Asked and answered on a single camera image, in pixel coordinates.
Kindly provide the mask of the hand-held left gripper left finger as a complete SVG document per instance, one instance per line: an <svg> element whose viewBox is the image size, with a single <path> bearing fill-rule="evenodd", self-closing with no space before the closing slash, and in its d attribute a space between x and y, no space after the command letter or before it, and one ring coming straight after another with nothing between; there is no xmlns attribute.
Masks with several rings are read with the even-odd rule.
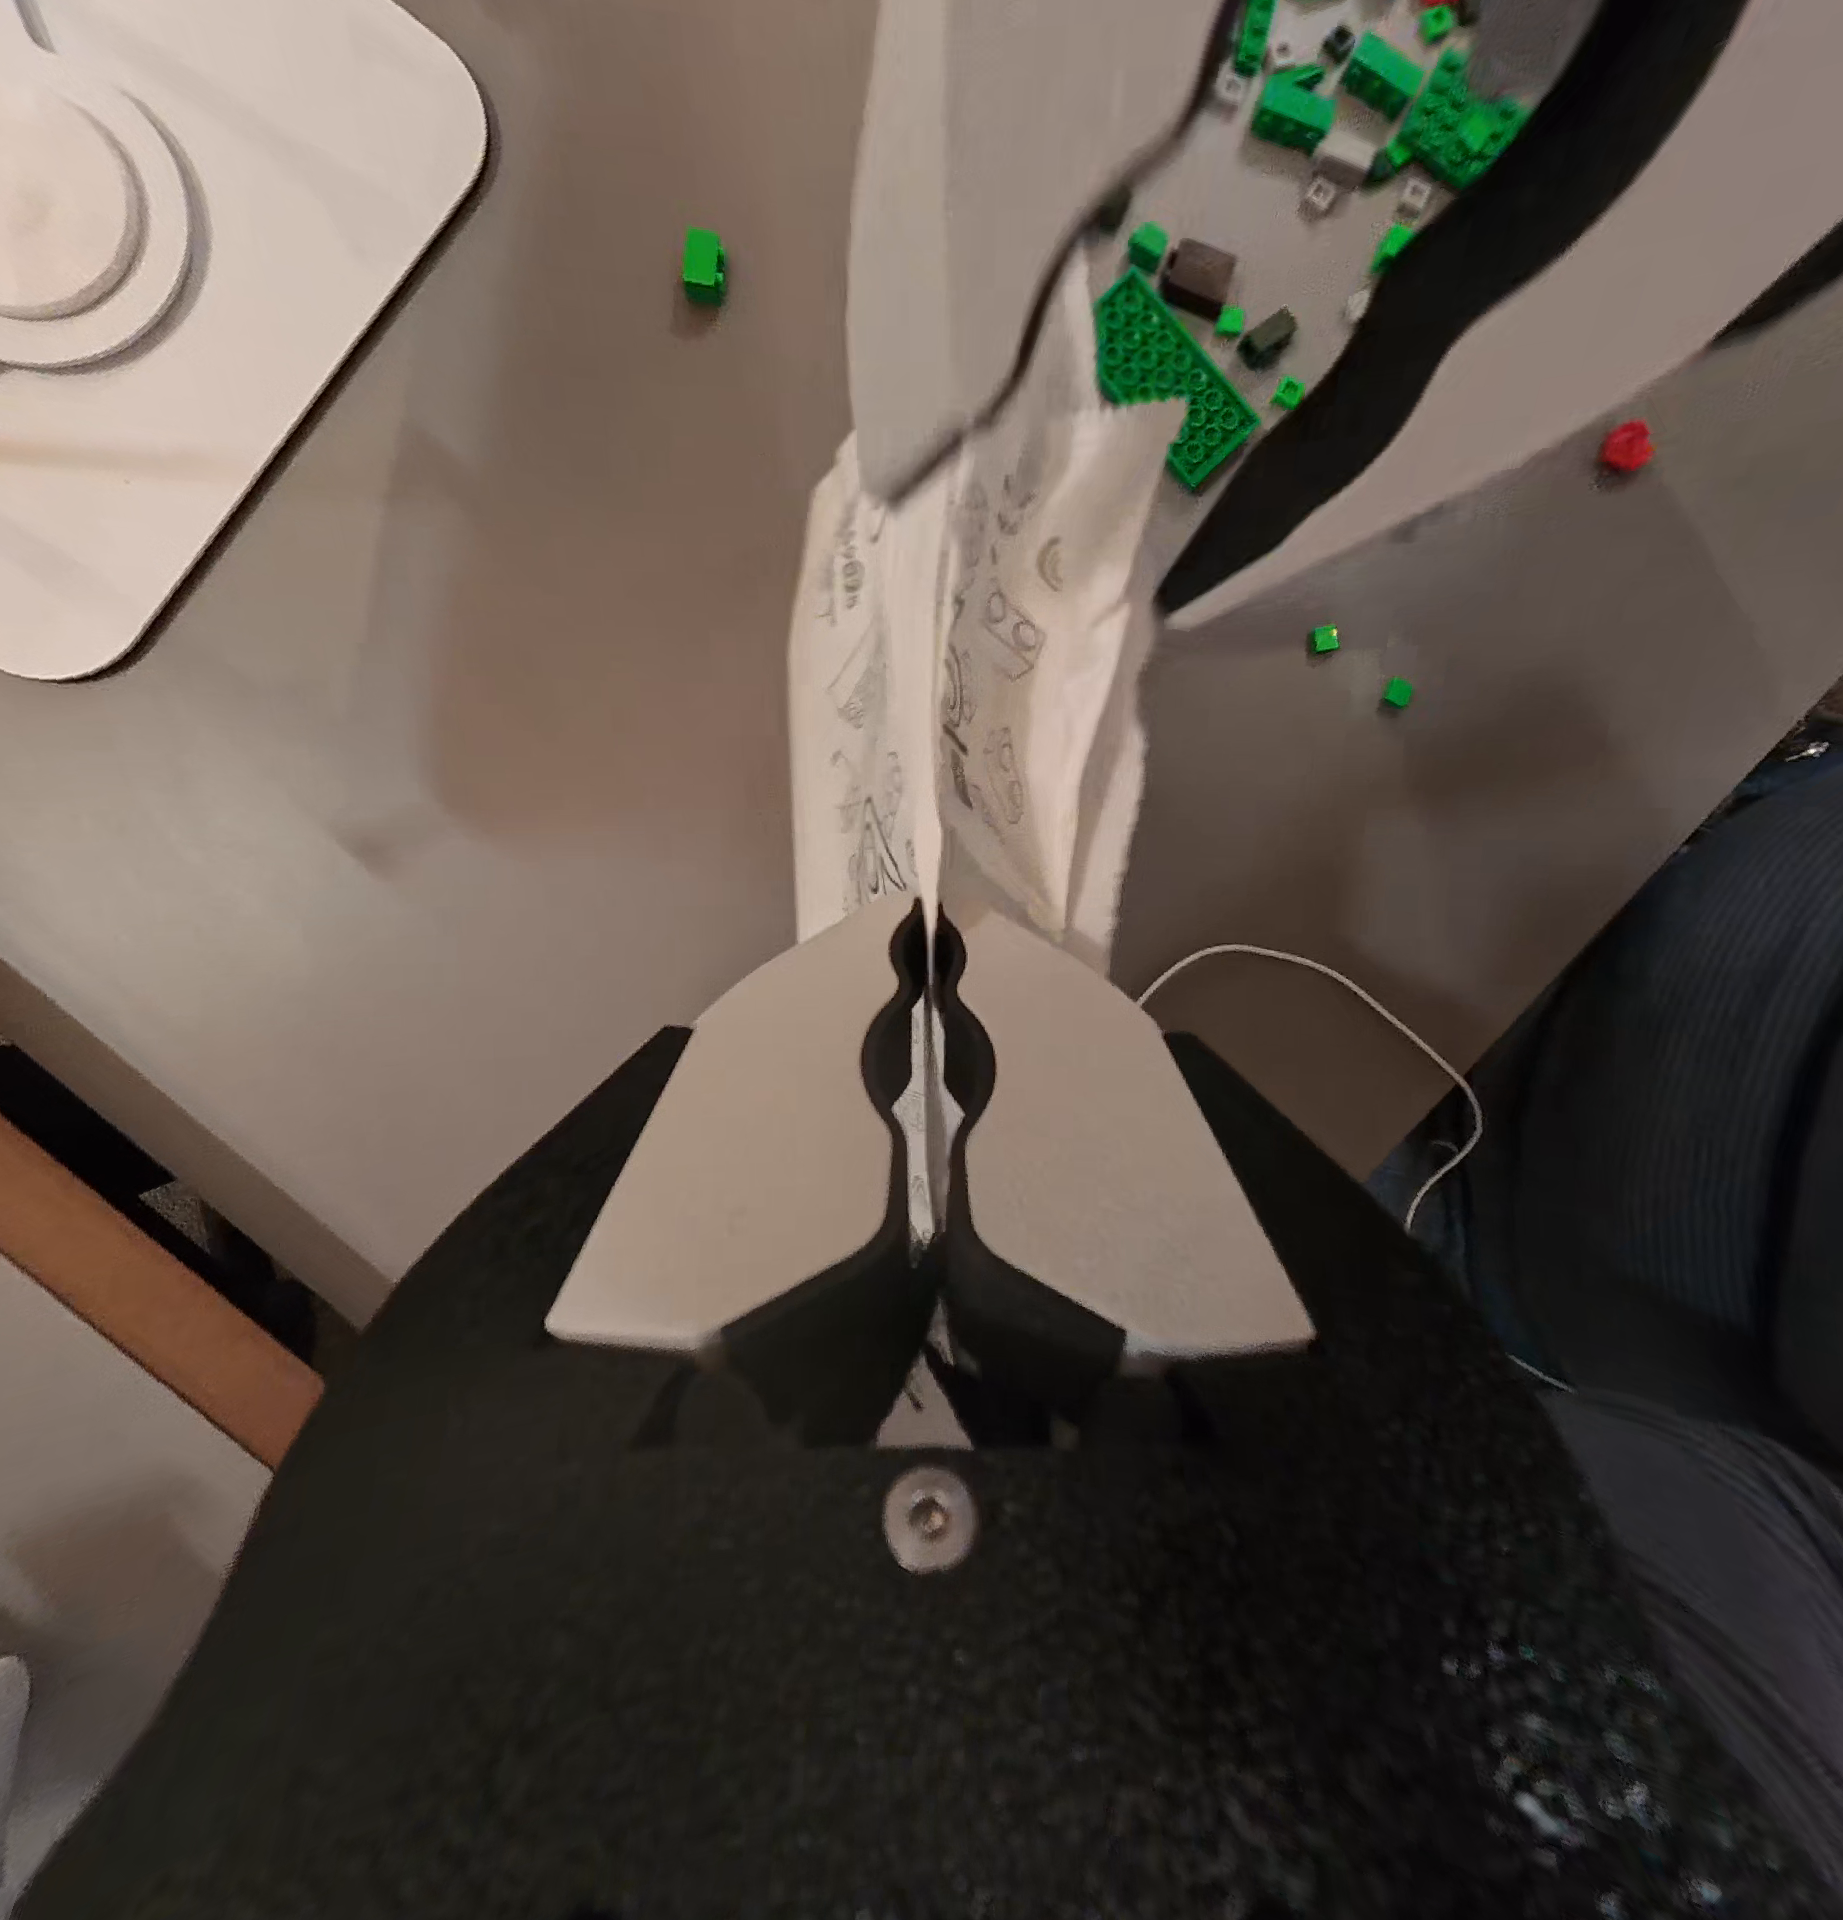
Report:
<svg viewBox="0 0 1843 1920"><path fill-rule="evenodd" d="M873 1443L934 1311L894 1116L926 987L926 910L883 900L718 996L545 1331L723 1369L804 1445Z"/></svg>

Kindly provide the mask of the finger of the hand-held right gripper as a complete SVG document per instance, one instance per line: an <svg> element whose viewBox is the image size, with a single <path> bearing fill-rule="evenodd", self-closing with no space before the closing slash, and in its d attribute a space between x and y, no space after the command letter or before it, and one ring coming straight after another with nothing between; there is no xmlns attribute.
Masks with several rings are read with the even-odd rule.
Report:
<svg viewBox="0 0 1843 1920"><path fill-rule="evenodd" d="M1105 204L1183 142L1218 3L878 6L846 265L855 458L905 500L1007 408Z"/></svg>
<svg viewBox="0 0 1843 1920"><path fill-rule="evenodd" d="M1230 611L1612 420L1843 270L1843 5L1606 5L1160 583Z"/></svg>

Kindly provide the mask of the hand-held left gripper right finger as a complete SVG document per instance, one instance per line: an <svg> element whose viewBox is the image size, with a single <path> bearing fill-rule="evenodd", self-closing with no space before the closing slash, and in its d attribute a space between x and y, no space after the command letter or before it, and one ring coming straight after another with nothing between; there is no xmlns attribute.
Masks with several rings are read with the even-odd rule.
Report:
<svg viewBox="0 0 1843 1920"><path fill-rule="evenodd" d="M981 1407L1085 1428L1116 1382L1311 1347L1317 1325L1163 1029L1023 924L941 910L941 1310Z"/></svg>

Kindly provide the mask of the white printed paper bag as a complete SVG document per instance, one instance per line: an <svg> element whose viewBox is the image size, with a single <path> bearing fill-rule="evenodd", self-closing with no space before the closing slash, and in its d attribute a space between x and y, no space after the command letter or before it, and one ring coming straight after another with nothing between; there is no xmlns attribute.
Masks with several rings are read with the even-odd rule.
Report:
<svg viewBox="0 0 1843 1920"><path fill-rule="evenodd" d="M1039 1445L1055 1422L1031 1434L984 1411L944 1323L961 1112L944 1078L934 930L941 910L991 910L1099 972L1144 780L1134 681L1150 618L1134 574L1183 413L1176 399L1107 402L1093 309L1070 270L1001 425L902 503L873 501L849 437L813 493L790 635L795 933L883 900L929 918L929 987L894 1106L924 1210L916 1251L934 1282L912 1372L945 1373L977 1445Z"/></svg>

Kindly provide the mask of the grey desk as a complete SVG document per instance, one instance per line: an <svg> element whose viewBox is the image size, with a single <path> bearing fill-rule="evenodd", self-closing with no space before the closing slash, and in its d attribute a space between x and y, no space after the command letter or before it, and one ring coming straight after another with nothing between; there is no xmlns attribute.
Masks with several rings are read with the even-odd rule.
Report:
<svg viewBox="0 0 1843 1920"><path fill-rule="evenodd" d="M875 36L418 18L494 120L465 223L140 661L0 676L3 1029L354 1325L793 943L782 654ZM1843 283L1171 632L1114 972L1292 947L1475 1058L1841 670Z"/></svg>

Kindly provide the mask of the wood-edged pale desk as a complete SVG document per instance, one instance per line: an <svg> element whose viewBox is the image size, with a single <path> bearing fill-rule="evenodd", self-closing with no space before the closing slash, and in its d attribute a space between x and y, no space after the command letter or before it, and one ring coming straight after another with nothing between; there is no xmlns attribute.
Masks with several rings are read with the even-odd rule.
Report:
<svg viewBox="0 0 1843 1920"><path fill-rule="evenodd" d="M0 1116L0 1656L30 1674L0 1916L164 1706L322 1392Z"/></svg>

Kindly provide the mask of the large green toy plate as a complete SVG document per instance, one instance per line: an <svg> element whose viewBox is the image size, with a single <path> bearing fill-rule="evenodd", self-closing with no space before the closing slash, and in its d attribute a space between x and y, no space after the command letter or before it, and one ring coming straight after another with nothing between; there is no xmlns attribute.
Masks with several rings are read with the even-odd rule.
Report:
<svg viewBox="0 0 1843 1920"><path fill-rule="evenodd" d="M1168 471L1201 493L1255 437L1259 409L1138 268L1109 286L1093 315L1099 394L1116 408L1180 399L1183 425L1168 446Z"/></svg>

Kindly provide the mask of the person's trousered leg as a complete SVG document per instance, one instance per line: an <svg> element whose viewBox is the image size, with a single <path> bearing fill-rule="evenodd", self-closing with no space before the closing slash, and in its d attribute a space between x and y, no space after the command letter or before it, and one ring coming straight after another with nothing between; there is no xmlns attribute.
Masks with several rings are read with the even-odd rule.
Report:
<svg viewBox="0 0 1843 1920"><path fill-rule="evenodd" d="M1516 1361L1843 1450L1843 750L1754 776L1471 1081L1416 1227Z"/></svg>
<svg viewBox="0 0 1843 1920"><path fill-rule="evenodd" d="M1676 1693L1843 1906L1843 1477L1636 1398L1539 1398Z"/></svg>

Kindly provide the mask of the white book stand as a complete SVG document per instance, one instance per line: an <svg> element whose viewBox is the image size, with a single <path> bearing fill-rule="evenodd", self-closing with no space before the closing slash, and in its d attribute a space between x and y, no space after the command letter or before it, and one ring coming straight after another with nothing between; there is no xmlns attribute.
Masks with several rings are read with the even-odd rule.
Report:
<svg viewBox="0 0 1843 1920"><path fill-rule="evenodd" d="M180 144L138 93L0 3L0 384L106 376L159 350L209 253Z"/></svg>

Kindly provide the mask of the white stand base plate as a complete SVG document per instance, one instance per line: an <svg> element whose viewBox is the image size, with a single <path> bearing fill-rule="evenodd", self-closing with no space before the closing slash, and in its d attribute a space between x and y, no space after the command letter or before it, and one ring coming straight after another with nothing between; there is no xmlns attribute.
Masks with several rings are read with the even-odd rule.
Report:
<svg viewBox="0 0 1843 1920"><path fill-rule="evenodd" d="M465 201L487 114L400 5L42 6L165 120L209 220L159 350L0 384L0 673L77 681L136 652Z"/></svg>

